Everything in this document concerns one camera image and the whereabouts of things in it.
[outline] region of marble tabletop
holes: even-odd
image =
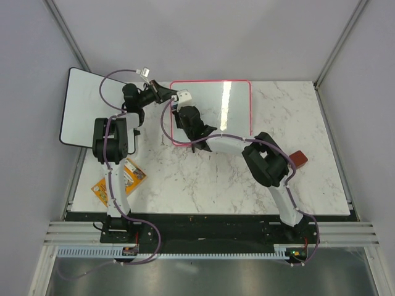
[[[268,189],[254,180],[242,157],[174,146],[160,130],[163,108],[145,108],[137,151],[130,155],[148,175],[128,197],[133,212],[278,214]],[[349,215],[312,82],[252,82],[252,130],[270,134],[287,154],[301,150],[309,159],[290,182],[299,208],[315,215]],[[103,177],[88,150],[72,211],[106,211],[91,190]]]

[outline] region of yellow snack bag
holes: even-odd
[[[123,179],[125,181],[126,195],[129,196],[136,187],[147,178],[147,175],[130,159],[125,160],[125,169],[123,172]],[[107,188],[106,180],[102,178],[92,188],[92,191],[107,207]]]

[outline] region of white wall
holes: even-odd
[[[358,3],[54,1],[93,72],[147,66],[159,81],[315,80]]]
[[[21,296],[65,205],[77,149],[58,138],[78,64],[40,0],[2,1],[0,36],[0,294]]]
[[[358,211],[395,274],[395,2],[371,1],[322,94]]]

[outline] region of purple cable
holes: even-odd
[[[113,75],[113,74],[115,74],[115,73],[119,73],[119,72],[133,72],[133,73],[136,73],[136,70],[121,69],[121,70],[117,70],[117,71],[111,72],[110,74],[108,74],[107,76],[105,76],[105,77],[103,78],[103,80],[100,82],[99,94],[100,94],[100,97],[101,97],[101,99],[103,100],[103,102],[105,102],[108,106],[110,106],[111,108],[114,108],[115,110],[123,111],[121,108],[118,108],[118,107],[116,107],[116,106],[111,105],[110,103],[108,103],[108,102],[106,101],[106,99],[104,98],[103,93],[102,93],[102,91],[101,91],[101,89],[102,89],[102,87],[103,87],[103,83],[105,82],[105,80],[108,79],[108,77],[110,77],[111,75]]]
[[[171,137],[171,135],[169,135],[169,134],[166,132],[165,126],[164,126],[164,117],[165,117],[165,113],[166,113],[167,108],[168,108],[168,107],[170,106],[170,104],[172,103],[172,101],[173,101],[173,99],[170,99],[170,101],[169,101],[169,102],[166,104],[166,106],[164,107],[164,109],[163,109],[163,111],[162,111],[162,114],[161,114],[161,116],[160,116],[160,128],[162,129],[162,132],[164,133],[164,135],[166,136],[166,138],[168,138],[168,139],[171,140],[172,142],[177,143],[177,144],[181,144],[181,145],[192,145],[192,144],[195,144],[195,143],[198,143],[198,142],[201,142],[201,141],[205,141],[205,140],[207,140],[207,139],[212,139],[212,138],[217,138],[217,137],[226,137],[226,138],[237,139],[237,140],[245,141],[245,142],[256,142],[256,143],[259,143],[259,144],[263,144],[263,145],[265,145],[265,146],[268,146],[269,148],[272,148],[272,149],[276,150],[278,153],[280,153],[280,154],[286,159],[286,161],[291,165],[291,168],[292,168],[292,173],[291,173],[291,175],[290,175],[290,176],[285,180],[285,182],[284,182],[285,186],[287,186],[286,190],[287,190],[287,192],[288,192],[289,199],[291,200],[291,203],[292,203],[293,207],[296,209],[297,212],[299,212],[300,214],[302,214],[302,215],[304,215],[304,216],[308,216],[309,218],[311,218],[311,219],[313,220],[313,222],[314,222],[314,224],[315,224],[315,228],[317,229],[317,243],[315,244],[315,247],[314,247],[314,250],[313,250],[311,256],[309,256],[309,257],[305,260],[305,262],[303,262],[303,263],[293,263],[293,266],[301,266],[301,265],[304,265],[305,263],[309,262],[309,261],[311,260],[311,258],[313,258],[313,256],[315,255],[315,253],[316,253],[316,251],[317,251],[317,249],[318,249],[318,245],[319,245],[319,243],[320,243],[320,230],[319,230],[319,227],[318,227],[317,219],[315,219],[315,217],[314,217],[313,215],[308,214],[308,213],[305,213],[304,211],[300,210],[300,209],[297,207],[296,202],[295,202],[295,200],[294,200],[294,197],[293,197],[293,195],[292,195],[292,192],[291,192],[291,190],[288,188],[288,182],[289,182],[289,180],[292,179],[292,178],[295,176],[295,174],[296,174],[296,165],[295,165],[295,163],[292,161],[292,159],[291,159],[284,151],[282,151],[280,148],[278,148],[276,145],[273,145],[273,144],[271,144],[271,143],[269,143],[269,142],[262,141],[262,140],[259,140],[259,139],[244,139],[244,138],[242,138],[242,137],[235,136],[235,135],[233,135],[233,134],[213,134],[213,135],[208,135],[207,137],[203,137],[203,138],[201,138],[201,139],[198,139],[198,140],[195,140],[195,141],[191,141],[191,142],[181,142],[181,141],[177,141],[176,139],[173,139],[173,138]]]
[[[146,221],[146,220],[142,220],[142,219],[130,218],[130,217],[128,217],[126,214],[124,214],[124,212],[123,212],[123,211],[121,210],[121,208],[118,206],[117,201],[115,200],[115,197],[114,197],[114,193],[113,193],[113,191],[112,191],[112,180],[111,180],[111,175],[112,175],[112,173],[111,173],[111,166],[110,166],[110,163],[108,162],[107,155],[106,155],[107,140],[108,140],[108,136],[109,136],[109,132],[110,132],[110,123],[111,123],[111,120],[113,120],[113,119],[115,119],[115,118],[117,118],[117,117],[124,116],[124,115],[125,115],[125,113],[121,113],[121,114],[118,114],[118,115],[113,115],[113,116],[111,116],[111,117],[108,119],[107,126],[106,126],[106,133],[104,134],[103,158],[104,158],[104,162],[106,163],[107,168],[108,168],[108,170],[109,170],[109,191],[110,191],[110,196],[111,196],[111,199],[114,201],[114,205],[115,205],[115,207],[117,208],[118,212],[121,214],[122,217],[124,217],[125,219],[127,219],[127,220],[129,220],[129,221],[132,221],[132,222],[140,222],[140,223],[144,223],[144,224],[150,225],[150,227],[152,227],[152,228],[156,231],[156,233],[158,233],[158,246],[156,247],[154,253],[152,253],[151,256],[149,256],[148,258],[145,258],[145,259],[143,259],[143,260],[141,260],[141,261],[124,263],[124,265],[140,265],[140,264],[149,263],[149,262],[155,260],[154,257],[155,257],[155,256],[158,254],[158,252],[159,252],[160,245],[161,245],[161,243],[162,243],[162,238],[161,238],[161,236],[160,236],[159,229],[156,227],[155,224],[153,224],[153,223],[151,223],[151,222],[149,222],[149,221]]]
[[[113,116],[111,116],[111,117],[108,119],[108,121],[107,121],[107,126],[106,126],[106,136],[105,136],[105,138],[104,138],[104,147],[107,146],[107,137],[108,137],[108,134],[109,134],[109,127],[110,127],[110,122],[111,122],[111,120],[114,119],[114,118],[116,118],[116,117],[118,117],[118,116],[122,116],[122,115],[124,115],[124,113],[121,113],[121,114],[119,114],[119,115],[113,115]],[[108,167],[109,165],[108,165],[107,156],[105,155],[105,153],[103,153],[103,157],[104,157],[104,160],[106,161],[107,167]],[[64,275],[61,273],[60,268],[59,268],[60,263],[58,262],[58,263],[56,264],[56,272],[57,272],[57,274],[59,275],[59,277],[60,277],[61,279],[65,280],[65,281],[75,281],[75,280],[80,279],[80,278],[82,278],[82,277],[84,277],[84,276],[87,276],[87,275],[90,274],[90,273],[93,273],[94,271],[99,270],[99,269],[102,268],[102,267],[105,267],[105,266],[107,266],[107,265],[110,265],[110,264],[113,263],[113,262],[114,262],[114,261],[107,261],[107,262],[104,262],[104,263],[102,263],[102,264],[100,264],[100,265],[97,265],[97,267],[94,267],[94,268],[92,268],[92,269],[90,269],[90,270],[88,270],[88,271],[85,271],[84,273],[82,273],[82,274],[80,274],[80,275],[78,275],[78,276],[72,276],[72,277],[64,276]]]

